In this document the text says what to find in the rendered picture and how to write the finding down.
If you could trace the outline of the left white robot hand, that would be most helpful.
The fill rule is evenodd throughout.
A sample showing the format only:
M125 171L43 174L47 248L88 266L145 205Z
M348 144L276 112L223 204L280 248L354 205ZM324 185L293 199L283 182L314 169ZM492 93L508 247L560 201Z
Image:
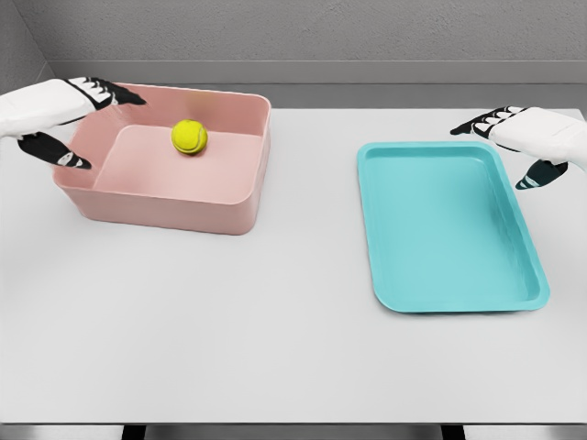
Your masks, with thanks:
M54 166L90 170L92 164L48 130L114 105L144 105L137 93L97 77L49 79L0 95L0 138L13 138L30 156Z

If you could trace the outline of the blue plastic tray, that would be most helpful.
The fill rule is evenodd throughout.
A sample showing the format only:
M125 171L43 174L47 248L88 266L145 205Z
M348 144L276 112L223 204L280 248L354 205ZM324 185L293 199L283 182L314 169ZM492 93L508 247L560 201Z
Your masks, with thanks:
M376 142L357 154L376 298L399 313L535 311L550 296L496 150Z

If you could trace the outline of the pink plastic basket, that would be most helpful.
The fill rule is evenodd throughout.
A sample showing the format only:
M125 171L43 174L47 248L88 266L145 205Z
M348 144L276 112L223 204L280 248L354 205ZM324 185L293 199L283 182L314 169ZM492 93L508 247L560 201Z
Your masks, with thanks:
M89 219L242 235L255 225L271 148L270 101L258 94L131 84L146 104L82 119L70 148L90 170L59 167L53 180ZM173 126L200 122L206 148L172 144Z

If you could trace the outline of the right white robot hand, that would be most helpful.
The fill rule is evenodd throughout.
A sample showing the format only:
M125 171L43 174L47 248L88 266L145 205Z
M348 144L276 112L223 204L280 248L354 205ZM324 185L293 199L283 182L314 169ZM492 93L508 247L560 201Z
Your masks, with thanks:
M496 146L535 158L517 190L544 187L571 164L587 174L587 121L541 107L505 106L478 115L450 130L474 134Z

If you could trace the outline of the yellow tennis ball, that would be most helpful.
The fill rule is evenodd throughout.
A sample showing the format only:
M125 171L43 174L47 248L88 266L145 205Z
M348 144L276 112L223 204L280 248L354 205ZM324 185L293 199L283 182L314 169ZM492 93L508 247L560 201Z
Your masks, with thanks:
M173 146L182 154L195 155L206 148L208 134L200 122L184 119L173 126L171 140Z

